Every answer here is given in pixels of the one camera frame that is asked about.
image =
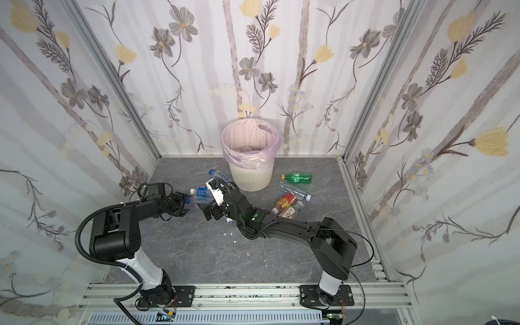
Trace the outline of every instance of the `trash can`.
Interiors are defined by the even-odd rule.
[[[233,181],[244,191],[269,185],[282,134],[271,123],[255,118],[238,120],[222,132],[222,151]]]

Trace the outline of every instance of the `clear plastic bottle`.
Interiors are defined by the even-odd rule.
[[[192,197],[186,198],[184,200],[184,204],[185,204],[185,207],[187,207],[187,208],[195,206],[196,209],[200,209],[199,203],[210,204],[213,200],[214,200],[213,198],[192,196]]]
[[[224,175],[224,174],[221,173],[220,171],[210,170],[210,175],[213,176],[213,177],[221,178],[221,179],[223,179],[226,183],[231,181],[231,179],[227,178],[226,175]]]
[[[302,190],[301,188],[299,188],[298,186],[294,186],[292,184],[289,184],[288,182],[286,181],[279,181],[278,182],[278,188],[285,191],[285,192],[290,192],[290,193],[293,193],[294,196],[296,196],[297,198],[299,198],[300,200],[307,200],[307,201],[310,201],[310,194],[307,193],[307,191],[305,190]]]
[[[208,191],[207,186],[199,186],[197,188],[190,189],[191,195],[197,195],[198,197],[212,198],[211,191]]]
[[[274,214],[279,214],[283,210],[290,207],[296,201],[296,196],[293,193],[287,193],[280,201],[276,202],[276,206],[271,209]]]
[[[283,210],[283,212],[280,213],[280,216],[284,217],[284,218],[295,219],[298,216],[298,214],[300,213],[300,210],[302,208],[303,208],[303,202],[298,200],[292,206]]]
[[[294,172],[290,174],[282,174],[282,179],[293,184],[310,184],[312,182],[310,173]]]

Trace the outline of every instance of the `floral wallpaper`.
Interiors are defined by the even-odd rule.
[[[105,271],[76,226],[128,200],[155,158],[59,2],[0,8],[0,323],[69,324]]]
[[[519,11],[427,2],[347,157],[421,324],[520,319]]]
[[[79,0],[164,155],[260,117],[280,154],[340,155],[408,1]]]

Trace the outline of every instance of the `yellow flower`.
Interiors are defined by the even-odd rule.
[[[244,0],[238,8],[244,16],[256,17],[260,14],[261,6],[261,0]]]
[[[64,33],[64,32],[56,32],[56,36],[58,37],[58,40],[60,41],[60,43],[66,47],[66,48],[70,48],[70,39],[69,39],[69,35],[67,33]]]
[[[98,138],[98,144],[100,146],[104,146],[107,142],[112,140],[112,133],[110,132],[102,132]]]
[[[11,9],[11,24],[20,32],[36,31],[36,17],[31,8],[23,2],[15,1]]]
[[[251,103],[244,103],[244,104],[240,105],[240,109],[244,112],[245,111],[249,111],[250,113],[256,112],[256,107]]]
[[[448,26],[448,38],[452,42],[459,42],[469,33],[475,22],[476,13],[472,12],[467,16],[462,16]]]
[[[375,142],[379,143],[380,140],[383,140],[384,145],[388,145],[388,131],[385,128],[379,130],[379,134],[375,136]]]
[[[135,61],[137,54],[127,49],[125,46],[119,44],[117,50],[115,51],[118,55],[119,61],[124,64],[129,64]]]
[[[276,38],[276,36],[280,35],[281,28],[276,26],[275,24],[271,24],[269,26],[269,37]]]
[[[65,144],[63,145],[63,147],[67,150],[72,150],[72,149],[74,149],[74,144],[70,141],[65,141]]]
[[[451,77],[452,78],[459,78],[465,75],[467,72],[467,64],[466,60],[461,59],[457,65],[455,65],[455,68],[451,71]]]
[[[334,56],[334,53],[328,47],[328,45],[321,45],[320,48],[318,48],[318,51],[316,52],[316,56],[314,57],[314,61],[317,63],[324,63],[329,61],[330,58]]]
[[[505,127],[492,128],[477,136],[474,146],[483,154],[502,157],[509,153],[508,137]]]

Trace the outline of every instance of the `aluminum frame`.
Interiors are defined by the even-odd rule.
[[[299,286],[302,284],[317,285],[317,283],[179,284],[195,286],[192,307],[179,308],[179,310],[306,309],[300,305]],[[366,304],[366,309],[412,308],[410,297],[401,282],[362,282],[366,300],[363,300],[359,283],[346,282],[345,284],[351,287],[355,302],[354,306],[348,306],[346,309],[360,310],[363,308],[363,304]],[[89,285],[70,324],[86,325],[94,311],[119,311],[112,299],[128,295],[136,287],[136,284]],[[136,311],[135,299],[138,297],[139,294],[135,298],[123,302],[124,306],[129,311]],[[341,307],[331,307],[330,309],[339,310]]]

